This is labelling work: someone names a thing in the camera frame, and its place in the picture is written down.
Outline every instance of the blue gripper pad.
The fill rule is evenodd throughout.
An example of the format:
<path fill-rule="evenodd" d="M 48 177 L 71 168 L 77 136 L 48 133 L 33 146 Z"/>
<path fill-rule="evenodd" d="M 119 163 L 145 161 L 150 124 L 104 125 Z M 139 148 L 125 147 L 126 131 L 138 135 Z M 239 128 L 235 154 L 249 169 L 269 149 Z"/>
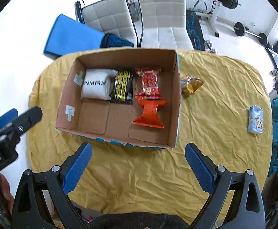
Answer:
<path fill-rule="evenodd" d="M 80 148 L 81 151 L 78 153 L 76 152 L 73 156 L 69 156 L 68 158 L 76 156 L 76 158 L 73 160 L 73 163 L 71 164 L 70 168 L 65 172 L 63 177 L 63 185 L 62 189 L 67 195 L 69 192 L 73 191 L 80 180 L 80 177 L 83 174 L 83 171 L 85 170 L 87 164 L 89 163 L 91 156 L 92 156 L 92 147 L 88 143 L 83 143 Z"/>
<path fill-rule="evenodd" d="M 214 192 L 214 177 L 202 159 L 202 157 L 205 156 L 200 152 L 200 150 L 198 150 L 194 143 L 186 145 L 184 155 L 201 188 L 205 192 L 208 192 L 209 195 L 212 195 Z"/>
<path fill-rule="evenodd" d="M 17 109 L 13 108 L 0 117 L 0 129 L 6 126 L 14 118 L 18 117 Z"/>

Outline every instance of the blue tissue package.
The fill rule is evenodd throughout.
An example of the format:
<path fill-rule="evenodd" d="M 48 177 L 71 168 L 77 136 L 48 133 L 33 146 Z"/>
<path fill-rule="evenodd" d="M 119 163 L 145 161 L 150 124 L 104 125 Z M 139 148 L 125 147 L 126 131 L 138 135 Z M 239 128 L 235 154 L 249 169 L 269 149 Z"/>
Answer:
<path fill-rule="evenodd" d="M 263 130 L 263 110 L 256 105 L 248 109 L 248 132 L 253 134 L 262 133 Z"/>

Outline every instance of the chair seat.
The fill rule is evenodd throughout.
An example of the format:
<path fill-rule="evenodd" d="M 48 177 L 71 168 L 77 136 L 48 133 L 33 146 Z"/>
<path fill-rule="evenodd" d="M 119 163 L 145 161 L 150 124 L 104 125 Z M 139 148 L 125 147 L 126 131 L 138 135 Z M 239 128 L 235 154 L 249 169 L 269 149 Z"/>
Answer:
<path fill-rule="evenodd" d="M 144 28 L 141 47 L 193 50 L 185 27 Z"/>

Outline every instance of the white plastic package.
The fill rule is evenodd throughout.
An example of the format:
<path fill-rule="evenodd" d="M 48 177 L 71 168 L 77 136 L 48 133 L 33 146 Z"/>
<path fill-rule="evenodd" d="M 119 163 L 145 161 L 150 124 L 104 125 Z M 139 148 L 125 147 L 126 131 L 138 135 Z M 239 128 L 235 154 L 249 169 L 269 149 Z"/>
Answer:
<path fill-rule="evenodd" d="M 111 78 L 116 74 L 114 69 L 87 69 L 81 98 L 109 101 Z"/>

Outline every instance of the snack package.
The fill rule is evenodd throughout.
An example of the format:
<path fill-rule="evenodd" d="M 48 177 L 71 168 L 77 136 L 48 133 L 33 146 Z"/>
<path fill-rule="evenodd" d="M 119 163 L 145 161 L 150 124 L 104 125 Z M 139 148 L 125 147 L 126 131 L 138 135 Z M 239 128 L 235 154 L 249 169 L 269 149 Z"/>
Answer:
<path fill-rule="evenodd" d="M 205 81 L 201 80 L 198 77 L 185 76 L 181 78 L 180 82 L 182 92 L 193 94 L 195 90 L 197 90 L 200 86 L 204 84 Z"/>
<path fill-rule="evenodd" d="M 110 100 L 111 78 L 117 74 L 114 69 L 87 69 L 81 98 Z"/>
<path fill-rule="evenodd" d="M 157 109 L 168 101 L 163 100 L 138 100 L 138 104 L 143 107 L 143 114 L 136 118 L 132 123 L 140 126 L 164 128 L 163 123 L 157 115 Z"/>
<path fill-rule="evenodd" d="M 132 79 L 135 70 L 118 71 L 110 94 L 111 102 L 132 104 Z"/>
<path fill-rule="evenodd" d="M 137 75 L 140 76 L 142 80 L 141 92 L 135 96 L 137 100 L 163 98 L 162 95 L 160 95 L 158 87 L 158 75 L 160 71 L 160 68 L 136 69 Z"/>
<path fill-rule="evenodd" d="M 248 132 L 253 134 L 263 131 L 263 110 L 254 105 L 248 109 Z"/>

